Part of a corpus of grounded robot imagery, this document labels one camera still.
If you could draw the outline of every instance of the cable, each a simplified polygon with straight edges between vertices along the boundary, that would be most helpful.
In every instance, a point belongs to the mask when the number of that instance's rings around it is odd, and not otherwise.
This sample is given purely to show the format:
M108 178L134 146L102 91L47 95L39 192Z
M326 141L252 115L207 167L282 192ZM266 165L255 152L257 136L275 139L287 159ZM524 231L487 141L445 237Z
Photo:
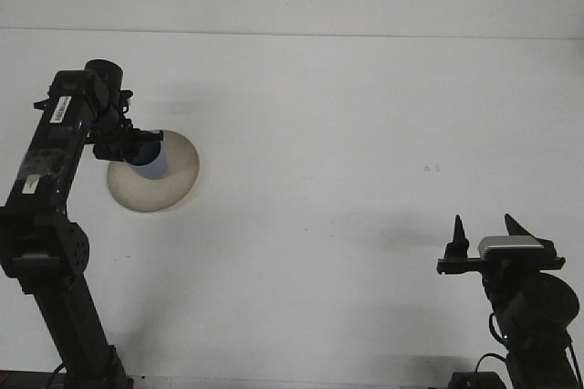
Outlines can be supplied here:
M474 389L477 389L477 380L478 380L478 367L481 365L481 362L486 359L487 357L493 357L494 359L500 360L503 363L506 363L505 357L499 354L495 354L494 352L488 352L487 354L483 354L483 356L478 359L476 366L474 367Z
M501 337L501 335L495 330L495 324L493 323L494 319L495 313L493 312L489 315L489 331L491 332L491 335L495 338L497 342L501 343L503 346L506 347L505 339L503 339L503 337Z
M574 345L569 345L569 353L572 356L572 362L574 363L574 370L576 371L576 376L578 377L578 384L580 389L584 389L584 384L582 383L582 374L580 373L580 368L578 366L578 359L576 359L576 353L574 352Z
M65 364L64 363L60 364L57 368L55 368L55 371L53 371L53 373L51 374L51 376L48 377L47 384L45 385L45 389L49 389L51 387L51 385L53 384L53 381L55 380L55 377L58 374L58 372L61 371L63 368L65 368Z

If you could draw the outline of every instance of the white label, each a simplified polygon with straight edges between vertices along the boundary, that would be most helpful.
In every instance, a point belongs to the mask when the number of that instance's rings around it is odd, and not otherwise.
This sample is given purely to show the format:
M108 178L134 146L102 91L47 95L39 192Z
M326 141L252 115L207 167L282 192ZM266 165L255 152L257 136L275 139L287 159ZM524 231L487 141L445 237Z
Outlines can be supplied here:
M30 174L25 181L25 186L22 188L23 195L33 195L37 190L38 180L40 179L40 174Z
M57 107L53 112L53 116L51 117L52 124L59 124L63 122L63 118L65 117L65 112L67 112L67 108L69 107L69 103L71 102L70 95L64 95L60 99L58 99Z

